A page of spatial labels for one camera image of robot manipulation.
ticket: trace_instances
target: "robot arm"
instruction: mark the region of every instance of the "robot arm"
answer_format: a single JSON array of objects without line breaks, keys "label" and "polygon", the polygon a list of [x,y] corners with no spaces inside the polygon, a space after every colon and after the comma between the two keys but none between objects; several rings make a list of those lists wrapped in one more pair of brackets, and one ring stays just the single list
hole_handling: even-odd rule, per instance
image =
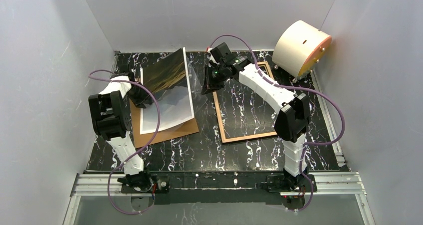
[{"label": "robot arm", "polygon": [[[116,75],[111,80],[135,82],[131,72]],[[129,107],[124,102],[125,96],[139,108],[145,107],[145,103],[151,104],[151,98],[145,91],[122,82],[110,82],[103,91],[88,99],[94,132],[113,147],[120,161],[125,161],[136,152],[129,135],[131,120]],[[123,168],[126,177],[118,181],[141,190],[151,186],[151,177],[148,171],[144,171],[144,162],[139,155],[127,161]]]},{"label": "robot arm", "polygon": [[264,73],[260,75],[247,57],[233,55],[226,43],[209,52],[211,55],[209,64],[205,66],[206,79],[202,94],[219,90],[224,87],[227,79],[234,78],[268,102],[277,113],[274,129],[283,140],[284,174],[288,178],[288,187],[292,188],[301,183],[303,178],[299,165],[302,163],[302,170],[306,170],[306,163],[301,160],[301,154],[310,122],[308,96],[304,93],[297,96],[289,90],[273,86],[276,81]]}]

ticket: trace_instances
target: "cylindrical object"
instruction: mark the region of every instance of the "cylindrical object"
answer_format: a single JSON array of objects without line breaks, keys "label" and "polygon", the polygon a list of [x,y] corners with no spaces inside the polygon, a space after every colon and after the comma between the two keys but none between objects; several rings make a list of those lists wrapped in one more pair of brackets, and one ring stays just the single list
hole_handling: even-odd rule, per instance
[{"label": "cylindrical object", "polygon": [[273,62],[301,79],[319,62],[332,37],[299,20],[292,24],[276,44]]}]

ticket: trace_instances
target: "landscape photo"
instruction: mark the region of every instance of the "landscape photo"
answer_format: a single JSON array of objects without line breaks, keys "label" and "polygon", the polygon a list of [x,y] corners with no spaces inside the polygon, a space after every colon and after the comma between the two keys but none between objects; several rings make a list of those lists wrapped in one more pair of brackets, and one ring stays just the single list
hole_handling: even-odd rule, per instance
[{"label": "landscape photo", "polygon": [[[141,68],[141,83],[152,92],[159,104],[159,131],[194,118],[185,48]],[[152,104],[141,109],[140,119],[140,134],[153,133],[157,125],[156,106]]]}]

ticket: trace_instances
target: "white wall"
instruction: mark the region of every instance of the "white wall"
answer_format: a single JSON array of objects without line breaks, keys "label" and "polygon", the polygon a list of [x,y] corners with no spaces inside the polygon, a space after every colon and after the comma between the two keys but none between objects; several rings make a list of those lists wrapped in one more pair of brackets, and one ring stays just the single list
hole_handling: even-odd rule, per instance
[{"label": "white wall", "polygon": [[423,0],[336,0],[322,30],[334,42],[318,76],[376,223],[422,224]]},{"label": "white wall", "polygon": [[0,0],[0,224],[62,224],[113,54],[85,0]]},{"label": "white wall", "polygon": [[[204,51],[224,33],[274,49],[299,19],[320,28],[334,0],[87,0],[114,50]],[[246,49],[225,39],[231,49]]]}]

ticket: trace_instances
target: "picture frame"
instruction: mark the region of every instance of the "picture frame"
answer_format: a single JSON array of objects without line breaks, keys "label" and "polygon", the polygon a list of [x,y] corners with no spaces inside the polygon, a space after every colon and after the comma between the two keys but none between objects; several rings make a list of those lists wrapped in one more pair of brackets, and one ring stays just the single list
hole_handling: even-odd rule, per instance
[{"label": "picture frame", "polygon": [[[262,67],[266,70],[267,75],[269,75],[270,78],[274,79],[272,71],[270,69],[269,63],[267,61],[265,62],[258,62],[257,65],[259,67]],[[267,132],[267,133],[260,133],[260,134],[252,134],[252,135],[246,135],[246,136],[240,136],[240,137],[234,137],[234,138],[227,138],[225,134],[225,129],[223,125],[222,120],[222,114],[220,111],[220,105],[219,100],[216,92],[213,92],[213,99],[214,99],[214,105],[216,108],[216,115],[217,115],[217,122],[219,126],[220,131],[220,137],[222,139],[222,143],[231,143],[231,142],[238,142],[243,140],[251,140],[251,139],[259,139],[259,138],[265,138],[265,137],[271,137],[276,136],[276,132]]]}]

